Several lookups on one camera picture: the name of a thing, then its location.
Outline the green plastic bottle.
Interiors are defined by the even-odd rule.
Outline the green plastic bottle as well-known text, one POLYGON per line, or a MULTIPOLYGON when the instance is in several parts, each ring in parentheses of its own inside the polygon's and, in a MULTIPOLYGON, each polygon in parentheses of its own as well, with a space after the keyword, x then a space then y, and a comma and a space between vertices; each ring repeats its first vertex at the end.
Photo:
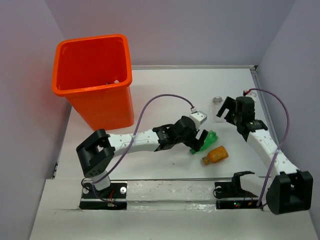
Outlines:
MULTIPOLYGON (((213 130, 210 130, 204 140, 202 147, 199 149, 198 152, 202 152, 202 151, 208 149, 212 144, 216 143, 218 139, 219 139, 219 137, 218 137, 217 133, 213 130)), ((197 153, 197 151, 190 149, 189 153, 194 155, 197 153)))

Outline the orange juice bottle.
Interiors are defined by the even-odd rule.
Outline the orange juice bottle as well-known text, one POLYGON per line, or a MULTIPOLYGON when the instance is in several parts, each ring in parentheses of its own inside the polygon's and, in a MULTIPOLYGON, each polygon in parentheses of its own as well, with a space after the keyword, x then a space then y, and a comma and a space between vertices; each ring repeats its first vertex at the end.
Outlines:
POLYGON ((209 164, 218 163, 229 157, 229 154, 224 146, 219 146, 211 150, 206 156, 202 158, 202 163, 207 166, 209 164))

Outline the blue label bottle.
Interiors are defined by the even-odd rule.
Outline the blue label bottle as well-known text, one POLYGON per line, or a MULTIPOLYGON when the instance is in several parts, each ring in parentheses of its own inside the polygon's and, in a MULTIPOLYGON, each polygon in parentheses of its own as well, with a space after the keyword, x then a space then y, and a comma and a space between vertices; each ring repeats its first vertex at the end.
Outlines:
POLYGON ((112 84, 118 84, 118 83, 120 83, 120 82, 119 82, 119 80, 116 79, 112 82, 107 82, 106 85, 112 85, 112 84))

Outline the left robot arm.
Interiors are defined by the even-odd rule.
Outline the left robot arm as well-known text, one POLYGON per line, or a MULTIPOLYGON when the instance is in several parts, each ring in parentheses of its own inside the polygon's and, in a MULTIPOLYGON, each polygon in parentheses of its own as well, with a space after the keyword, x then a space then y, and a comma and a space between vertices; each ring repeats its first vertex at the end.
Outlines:
POLYGON ((85 178, 90 179, 93 191, 104 198, 110 194, 110 171, 107 167, 115 157, 136 152, 158 152, 172 149, 175 145, 185 146, 198 152, 208 135, 200 126, 207 120, 202 112, 182 116, 174 124, 166 124, 132 134, 108 134, 104 129, 96 130, 76 148, 76 153, 85 178))

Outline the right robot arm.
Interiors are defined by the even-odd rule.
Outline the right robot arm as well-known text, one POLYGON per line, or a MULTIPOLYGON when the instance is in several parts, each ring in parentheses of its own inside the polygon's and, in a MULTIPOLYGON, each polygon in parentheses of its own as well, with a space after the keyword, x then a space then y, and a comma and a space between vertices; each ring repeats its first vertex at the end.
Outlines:
POLYGON ((275 215, 311 208, 312 175, 301 171, 280 150, 265 123, 255 118, 255 102, 251 97, 227 97, 217 117, 224 117, 227 123, 234 125, 268 168, 265 179, 247 170, 234 173, 231 181, 217 183, 215 195, 218 199, 253 194, 258 197, 258 208, 268 207, 275 215))

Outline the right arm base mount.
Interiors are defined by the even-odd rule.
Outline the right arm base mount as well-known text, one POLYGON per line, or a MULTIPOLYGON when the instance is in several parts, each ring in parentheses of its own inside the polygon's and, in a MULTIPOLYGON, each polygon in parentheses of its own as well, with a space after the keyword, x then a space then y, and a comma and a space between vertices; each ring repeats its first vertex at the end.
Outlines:
POLYGON ((264 178, 252 171, 240 171, 230 180, 214 183, 213 196, 217 210, 259 209, 264 204, 258 203, 264 178))

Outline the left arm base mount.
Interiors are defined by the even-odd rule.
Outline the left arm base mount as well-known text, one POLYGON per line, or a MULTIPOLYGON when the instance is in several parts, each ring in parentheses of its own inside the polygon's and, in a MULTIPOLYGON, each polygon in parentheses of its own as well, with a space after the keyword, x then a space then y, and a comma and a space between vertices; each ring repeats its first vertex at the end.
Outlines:
POLYGON ((127 181, 111 181, 110 187, 93 191, 91 181, 84 178, 81 181, 82 192, 79 202, 81 210, 126 210, 127 209, 127 181))

